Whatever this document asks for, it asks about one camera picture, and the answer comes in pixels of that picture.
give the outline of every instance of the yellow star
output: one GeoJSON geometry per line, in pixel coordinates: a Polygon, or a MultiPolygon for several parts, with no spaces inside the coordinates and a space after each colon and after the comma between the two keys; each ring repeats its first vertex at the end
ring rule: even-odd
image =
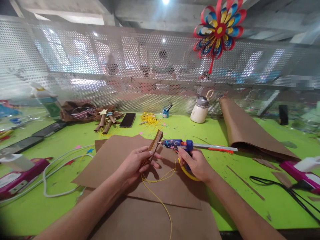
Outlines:
{"type": "Polygon", "coordinates": [[[103,114],[107,114],[107,109],[103,109],[101,112],[99,112],[100,113],[100,115],[103,115],[103,114]]]}

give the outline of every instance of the hanging paper flower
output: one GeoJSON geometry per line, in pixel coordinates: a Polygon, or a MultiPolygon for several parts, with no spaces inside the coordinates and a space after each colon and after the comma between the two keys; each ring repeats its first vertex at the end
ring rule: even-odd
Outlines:
{"type": "Polygon", "coordinates": [[[222,0],[217,7],[207,6],[201,13],[201,24],[194,29],[194,36],[202,38],[194,50],[199,51],[199,57],[211,56],[209,74],[212,73],[213,61],[221,57],[223,50],[234,48],[236,38],[243,33],[239,26],[247,15],[245,9],[240,9],[243,0],[227,0],[227,6],[221,10],[222,0]]]}

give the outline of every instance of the small blue jar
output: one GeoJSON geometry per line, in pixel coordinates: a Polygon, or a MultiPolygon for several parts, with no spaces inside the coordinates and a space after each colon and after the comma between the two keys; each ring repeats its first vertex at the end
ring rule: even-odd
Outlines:
{"type": "Polygon", "coordinates": [[[164,109],[164,110],[162,111],[162,117],[163,117],[163,118],[168,118],[168,117],[169,117],[169,111],[166,110],[166,109],[164,109]]]}

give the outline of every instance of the forearm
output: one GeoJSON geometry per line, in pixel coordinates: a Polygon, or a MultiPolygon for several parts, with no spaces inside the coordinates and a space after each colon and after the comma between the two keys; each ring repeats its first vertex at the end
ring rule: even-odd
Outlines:
{"type": "Polygon", "coordinates": [[[114,173],[35,239],[87,239],[94,226],[126,187],[127,182],[114,173]]]}
{"type": "Polygon", "coordinates": [[[223,204],[244,240],[285,240],[214,170],[206,184],[223,204]]]}

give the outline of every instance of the bottle handle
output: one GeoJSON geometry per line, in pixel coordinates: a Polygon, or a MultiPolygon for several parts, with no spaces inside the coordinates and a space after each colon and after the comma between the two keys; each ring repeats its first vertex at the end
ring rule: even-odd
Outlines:
{"type": "Polygon", "coordinates": [[[206,99],[211,98],[211,97],[212,97],[212,95],[213,95],[213,93],[214,93],[214,90],[213,90],[213,89],[209,90],[209,91],[207,92],[206,99]]]}

